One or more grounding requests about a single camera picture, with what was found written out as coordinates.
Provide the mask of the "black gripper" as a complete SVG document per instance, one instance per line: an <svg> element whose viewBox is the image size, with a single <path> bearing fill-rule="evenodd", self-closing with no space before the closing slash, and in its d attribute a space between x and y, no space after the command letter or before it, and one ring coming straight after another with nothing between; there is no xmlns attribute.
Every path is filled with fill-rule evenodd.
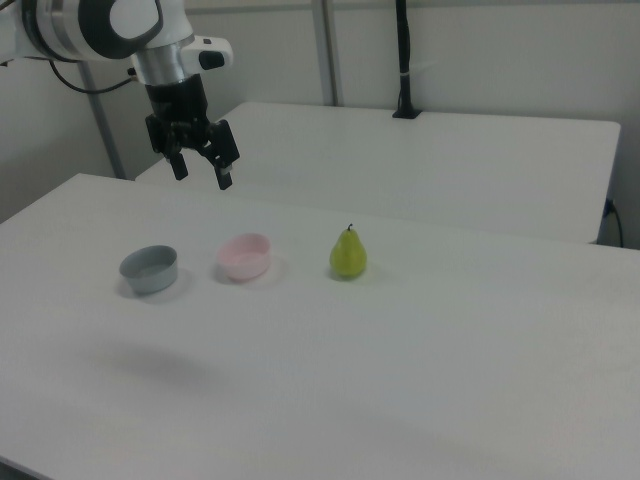
<svg viewBox="0 0 640 480"><path fill-rule="evenodd" d="M212 165L220 190L232 186L231 170L239 151L226 120L209 123L208 102L199 74L169 85L146 85L153 113L145 119L151 147L181 181L188 169L182 147L196 149Z"/></svg>

